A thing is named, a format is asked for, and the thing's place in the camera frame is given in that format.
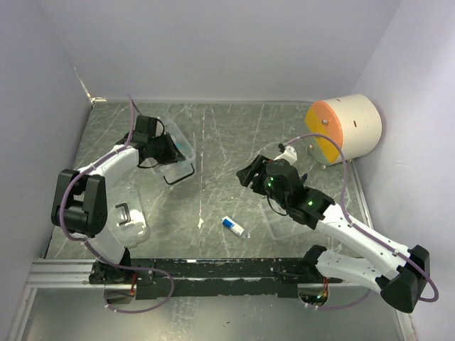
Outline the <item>clear plastic medicine box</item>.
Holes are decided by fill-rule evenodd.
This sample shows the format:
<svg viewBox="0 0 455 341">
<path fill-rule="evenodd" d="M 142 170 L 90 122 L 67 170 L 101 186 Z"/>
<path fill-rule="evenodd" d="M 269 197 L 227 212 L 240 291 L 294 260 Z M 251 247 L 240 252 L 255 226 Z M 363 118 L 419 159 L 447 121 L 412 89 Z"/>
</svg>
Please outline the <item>clear plastic medicine box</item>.
<svg viewBox="0 0 455 341">
<path fill-rule="evenodd" d="M 164 128 L 170 136 L 176 152 L 171 163 L 154 167 L 152 171 L 156 175 L 162 176 L 167 185 L 175 185 L 195 173 L 196 153 L 174 120 L 165 119 Z"/>
</svg>

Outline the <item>teal cartoon plaster packet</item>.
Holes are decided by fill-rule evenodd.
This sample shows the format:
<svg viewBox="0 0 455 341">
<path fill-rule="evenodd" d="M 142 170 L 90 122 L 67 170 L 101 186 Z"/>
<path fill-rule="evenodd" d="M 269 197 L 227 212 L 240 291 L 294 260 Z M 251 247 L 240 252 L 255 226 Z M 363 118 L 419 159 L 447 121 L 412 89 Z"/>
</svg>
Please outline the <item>teal cartoon plaster packet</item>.
<svg viewBox="0 0 455 341">
<path fill-rule="evenodd" d="M 175 145 L 182 152 L 188 153 L 191 150 L 191 145 L 189 145 L 187 143 L 182 143 L 181 141 L 176 141 Z"/>
</svg>

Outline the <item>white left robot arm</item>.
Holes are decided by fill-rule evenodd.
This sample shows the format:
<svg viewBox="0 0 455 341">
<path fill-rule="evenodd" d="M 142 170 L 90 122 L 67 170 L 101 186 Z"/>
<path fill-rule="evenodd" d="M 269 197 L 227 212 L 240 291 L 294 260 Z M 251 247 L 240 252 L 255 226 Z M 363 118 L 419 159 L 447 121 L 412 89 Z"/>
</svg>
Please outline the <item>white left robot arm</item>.
<svg viewBox="0 0 455 341">
<path fill-rule="evenodd" d="M 134 273 L 128 248 L 107 227 L 107 190 L 148 158 L 160 166 L 185 159 L 162 120 L 140 115 L 108 153 L 88 166 L 58 175 L 51 222 L 95 255 L 91 284 L 125 283 Z"/>
</svg>

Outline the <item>clear compartment tray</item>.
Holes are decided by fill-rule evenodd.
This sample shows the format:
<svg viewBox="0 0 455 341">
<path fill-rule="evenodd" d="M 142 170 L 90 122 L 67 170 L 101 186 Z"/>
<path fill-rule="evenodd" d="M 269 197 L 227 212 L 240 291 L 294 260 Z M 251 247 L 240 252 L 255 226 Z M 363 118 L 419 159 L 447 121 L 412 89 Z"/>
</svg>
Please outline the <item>clear compartment tray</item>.
<svg viewBox="0 0 455 341">
<path fill-rule="evenodd" d="M 262 211 L 264 220 L 269 229 L 269 233 L 274 240 L 285 240 L 300 234 L 312 232 L 312 229 L 306 225 L 293 221 L 275 201 L 269 205 L 266 198 L 259 202 L 259 208 Z"/>
</svg>

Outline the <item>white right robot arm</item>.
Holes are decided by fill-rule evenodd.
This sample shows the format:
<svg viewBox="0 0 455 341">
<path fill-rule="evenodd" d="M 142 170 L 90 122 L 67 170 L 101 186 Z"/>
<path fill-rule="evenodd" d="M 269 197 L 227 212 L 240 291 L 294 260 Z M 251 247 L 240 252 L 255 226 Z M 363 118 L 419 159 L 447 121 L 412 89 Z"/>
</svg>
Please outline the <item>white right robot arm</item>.
<svg viewBox="0 0 455 341">
<path fill-rule="evenodd" d="M 315 283 L 339 278 L 379 293 L 390 306 L 411 313 L 429 283 L 429 252 L 392 241 L 361 222 L 320 190 L 304 184 L 298 170 L 285 159 L 258 155 L 236 176 L 241 186 L 275 201 L 293 221 L 340 241 L 358 258 L 312 247 L 302 264 L 302 276 Z"/>
</svg>

